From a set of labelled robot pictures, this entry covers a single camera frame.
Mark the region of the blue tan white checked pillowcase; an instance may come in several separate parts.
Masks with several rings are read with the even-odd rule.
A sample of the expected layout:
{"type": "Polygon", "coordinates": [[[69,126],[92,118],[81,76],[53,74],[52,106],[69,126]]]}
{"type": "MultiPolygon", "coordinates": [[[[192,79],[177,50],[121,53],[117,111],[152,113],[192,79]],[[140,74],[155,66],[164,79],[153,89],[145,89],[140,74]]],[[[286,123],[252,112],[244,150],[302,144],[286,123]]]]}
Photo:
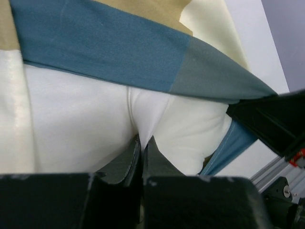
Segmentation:
{"type": "MultiPolygon", "coordinates": [[[[52,173],[41,169],[26,65],[228,107],[275,94],[251,73],[224,0],[3,0],[3,174],[52,173]]],[[[198,174],[217,174],[257,140],[231,120],[198,174]]]]}

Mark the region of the white pillow insert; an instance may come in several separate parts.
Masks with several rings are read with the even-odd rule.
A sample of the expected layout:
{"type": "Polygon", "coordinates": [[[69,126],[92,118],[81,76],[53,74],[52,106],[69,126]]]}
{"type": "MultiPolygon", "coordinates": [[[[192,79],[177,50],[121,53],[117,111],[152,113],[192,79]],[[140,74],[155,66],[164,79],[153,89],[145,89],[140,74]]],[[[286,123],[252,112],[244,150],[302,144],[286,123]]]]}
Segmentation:
{"type": "Polygon", "coordinates": [[[44,172],[97,171],[135,135],[183,174],[203,168],[229,133],[227,105],[25,66],[44,172]]]}

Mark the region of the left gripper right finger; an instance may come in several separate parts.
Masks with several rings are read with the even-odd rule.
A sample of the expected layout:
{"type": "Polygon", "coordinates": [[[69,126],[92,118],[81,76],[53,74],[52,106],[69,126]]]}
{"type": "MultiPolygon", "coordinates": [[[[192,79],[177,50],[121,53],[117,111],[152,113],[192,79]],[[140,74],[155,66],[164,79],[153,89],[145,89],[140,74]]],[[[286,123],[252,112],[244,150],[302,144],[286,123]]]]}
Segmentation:
{"type": "Polygon", "coordinates": [[[142,177],[184,177],[159,150],[154,136],[142,152],[142,177]]]}

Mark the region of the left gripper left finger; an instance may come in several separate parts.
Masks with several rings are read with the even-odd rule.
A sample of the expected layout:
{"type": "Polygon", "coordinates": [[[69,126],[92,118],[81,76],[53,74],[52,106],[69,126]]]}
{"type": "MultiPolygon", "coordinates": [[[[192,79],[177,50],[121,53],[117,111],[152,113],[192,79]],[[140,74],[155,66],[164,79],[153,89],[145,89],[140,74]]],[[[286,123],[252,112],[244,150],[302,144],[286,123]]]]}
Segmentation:
{"type": "Polygon", "coordinates": [[[130,185],[141,165],[141,143],[136,135],[128,147],[96,174],[110,185],[130,185]]]}

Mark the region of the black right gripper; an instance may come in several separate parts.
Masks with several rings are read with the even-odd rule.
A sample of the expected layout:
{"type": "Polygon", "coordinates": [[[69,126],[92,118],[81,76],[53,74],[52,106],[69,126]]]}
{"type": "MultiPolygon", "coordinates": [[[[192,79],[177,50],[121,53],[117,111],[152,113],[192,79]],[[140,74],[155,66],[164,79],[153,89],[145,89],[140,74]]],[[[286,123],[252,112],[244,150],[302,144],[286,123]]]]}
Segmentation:
{"type": "Polygon", "coordinates": [[[292,165],[305,163],[305,91],[244,100],[227,114],[292,165]]]}

